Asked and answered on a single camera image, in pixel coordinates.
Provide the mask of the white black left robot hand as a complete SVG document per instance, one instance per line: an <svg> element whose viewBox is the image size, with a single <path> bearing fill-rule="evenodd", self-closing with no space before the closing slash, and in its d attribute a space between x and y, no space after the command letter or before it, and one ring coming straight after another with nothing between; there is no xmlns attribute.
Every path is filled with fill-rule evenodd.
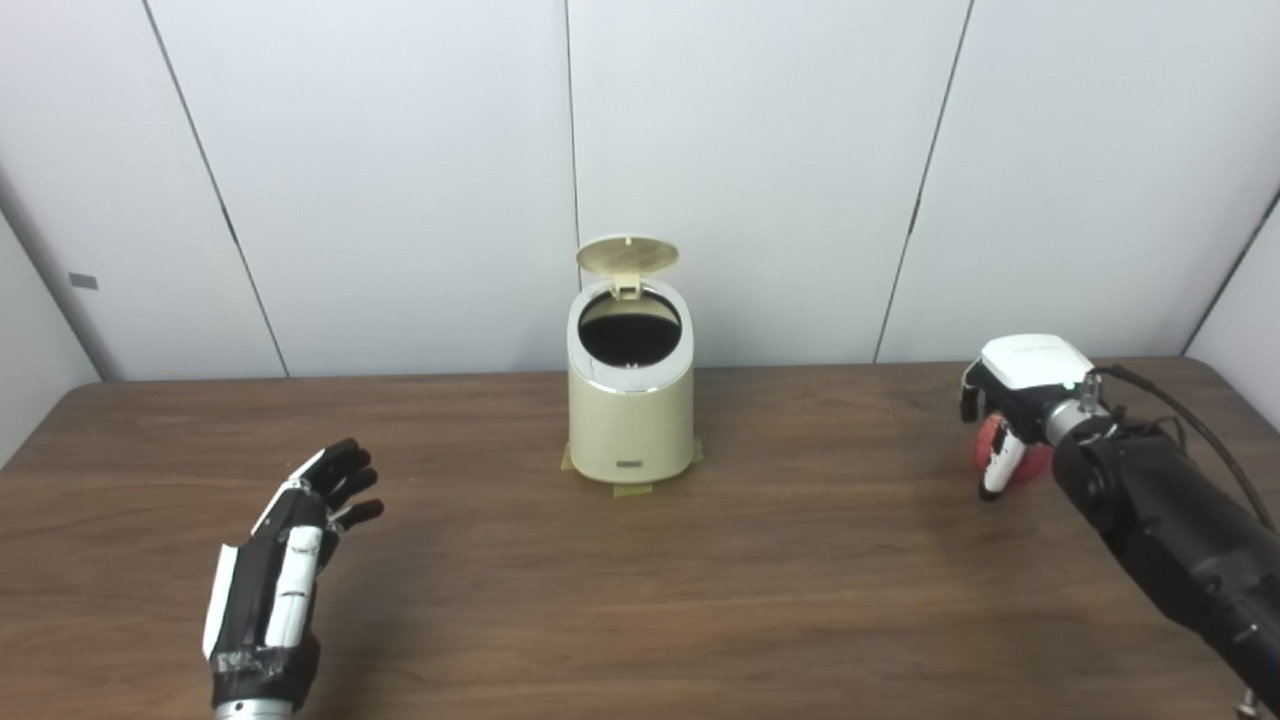
<svg viewBox="0 0 1280 720"><path fill-rule="evenodd" d="M218 555L202 634L215 719L293 719L320 666L314 632L317 579L343 536L381 516L371 454L356 439L296 468L241 544Z"/></svg>

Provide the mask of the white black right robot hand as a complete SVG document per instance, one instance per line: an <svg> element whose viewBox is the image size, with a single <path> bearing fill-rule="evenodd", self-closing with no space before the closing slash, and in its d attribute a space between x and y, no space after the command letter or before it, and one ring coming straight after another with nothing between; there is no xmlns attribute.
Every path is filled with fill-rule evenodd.
<svg viewBox="0 0 1280 720"><path fill-rule="evenodd" d="M1103 414L1093 363L1056 334L988 341L961 374L957 406L966 424L998 415L979 496L997 500L1034 446L1055 447Z"/></svg>

